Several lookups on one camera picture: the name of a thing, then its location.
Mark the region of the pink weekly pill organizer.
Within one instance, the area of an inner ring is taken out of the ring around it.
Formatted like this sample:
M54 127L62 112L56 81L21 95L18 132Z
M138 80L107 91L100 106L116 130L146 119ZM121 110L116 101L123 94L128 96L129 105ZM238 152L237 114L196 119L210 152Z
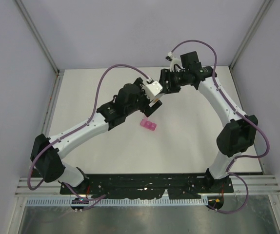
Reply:
M147 119L142 119L140 122L140 126L150 130L150 131L155 131L157 124L154 122L151 122Z

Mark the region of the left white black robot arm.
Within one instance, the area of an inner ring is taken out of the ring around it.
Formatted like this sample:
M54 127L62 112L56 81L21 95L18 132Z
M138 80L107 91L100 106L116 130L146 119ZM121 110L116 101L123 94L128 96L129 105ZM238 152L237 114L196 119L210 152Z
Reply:
M91 138L124 123L136 111L149 117L162 105L159 98L164 90L161 82L145 83L137 78L134 83L125 84L110 102L94 108L87 120L52 137L38 135L30 157L30 169L38 171L41 182L60 181L69 184L77 194L85 193L88 182L84 172L64 164L62 159Z

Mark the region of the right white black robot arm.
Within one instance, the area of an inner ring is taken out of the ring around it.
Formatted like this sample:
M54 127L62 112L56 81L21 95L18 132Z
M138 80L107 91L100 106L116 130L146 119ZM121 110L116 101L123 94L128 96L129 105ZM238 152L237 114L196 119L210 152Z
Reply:
M203 67L197 52L179 58L169 52L166 59L170 61L170 67L162 69L159 80L163 93L178 93L183 86L193 86L211 104L222 123L222 131L216 139L218 154L204 176L204 187L216 192L226 181L236 157L253 145L258 119L255 115L248 116L224 93L216 71L211 66Z

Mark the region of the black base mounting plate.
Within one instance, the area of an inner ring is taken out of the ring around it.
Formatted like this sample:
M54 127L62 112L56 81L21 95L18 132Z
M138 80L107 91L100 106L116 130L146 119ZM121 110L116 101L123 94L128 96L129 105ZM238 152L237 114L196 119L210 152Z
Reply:
M210 179L207 174L87 174L87 180L78 188L79 195L87 192L92 198L104 195L106 199L160 199L167 192L170 199L199 198L201 194L233 193L230 177Z

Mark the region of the left side aluminium rail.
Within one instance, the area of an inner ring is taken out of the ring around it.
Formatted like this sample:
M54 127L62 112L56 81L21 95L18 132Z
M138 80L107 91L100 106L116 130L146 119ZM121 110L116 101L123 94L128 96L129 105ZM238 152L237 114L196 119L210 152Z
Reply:
M45 136L48 136L48 133L50 131L53 113L54 113L54 109L55 109L55 106L57 103L57 98L59 95L61 82L62 82L62 79L64 76L64 71L65 70L60 70L60 72L56 76L52 90L51 90L51 94L49 96L48 105L46 108L44 120L42 121L42 127L41 127L41 131L40 131L40 133L44 134Z

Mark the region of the left aluminium corner post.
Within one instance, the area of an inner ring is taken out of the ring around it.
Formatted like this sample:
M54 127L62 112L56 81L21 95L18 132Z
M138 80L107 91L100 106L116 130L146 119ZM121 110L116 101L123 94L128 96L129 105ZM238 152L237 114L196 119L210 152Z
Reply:
M14 4L16 5L18 11L22 15L28 29L32 33L33 37L35 38L36 42L40 46L40 49L42 50L44 56L46 57L47 61L49 62L51 68L53 69L54 73L56 75L59 74L60 70L58 66L56 65L53 57L51 56L49 49L47 48L46 44L44 43L44 40L42 36L40 35L39 30L37 29L30 13L28 12L26 6L24 5L22 0L13 0Z

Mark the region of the aluminium corner post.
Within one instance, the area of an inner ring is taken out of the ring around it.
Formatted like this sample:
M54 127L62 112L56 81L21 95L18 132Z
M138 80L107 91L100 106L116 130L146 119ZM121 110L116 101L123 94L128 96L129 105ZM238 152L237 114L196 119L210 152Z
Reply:
M58 66L56 65L53 57L51 56L49 49L47 48L46 44L44 43L44 40L42 36L40 35L39 30L37 29L30 13L28 12L26 6L24 5L22 0L13 0L14 4L16 5L18 11L22 15L28 29L32 33L33 37L35 38L36 42L40 46L40 49L42 50L44 56L46 57L47 61L49 62L51 68L53 69L54 73L56 75L59 74L60 70Z
M239 61L243 52L245 51L245 49L249 45L250 41L254 37L260 24L262 23L263 19L265 18L267 12L271 8L273 2L274 2L274 0L263 0L262 1L262 4L261 4L259 10L257 11L256 15L254 16L252 23L250 24L247 32L245 33L245 36L244 36L243 40L241 41L233 59L229 65L230 70L233 70L235 68L237 62Z

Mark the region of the right aluminium corner post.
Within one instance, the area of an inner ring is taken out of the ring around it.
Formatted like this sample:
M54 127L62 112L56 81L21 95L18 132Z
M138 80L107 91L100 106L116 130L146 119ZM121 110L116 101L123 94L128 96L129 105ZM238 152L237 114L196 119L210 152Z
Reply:
M273 2L274 2L274 0L263 0L262 1L262 4L261 4L259 10L257 11L256 15L254 16L252 23L250 24L247 32L245 33L245 36L244 36L243 40L241 41L233 59L229 65L230 70L233 70L235 68L237 62L239 61L243 52L245 51L245 49L249 45L250 41L254 37L260 24L262 23L263 19L265 18L267 12L271 8Z

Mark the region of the aluminium frame rail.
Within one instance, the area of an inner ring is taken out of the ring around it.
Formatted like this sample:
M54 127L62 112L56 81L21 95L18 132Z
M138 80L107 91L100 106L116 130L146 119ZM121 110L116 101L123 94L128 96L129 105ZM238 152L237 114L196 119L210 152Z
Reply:
M251 195L279 195L280 188L275 176L273 175L241 175L239 177L231 176L234 194L244 195L247 184L249 194ZM36 190L30 190L27 186L27 179L20 178L15 191L16 197L30 196L59 196L61 184L58 182L43 183Z

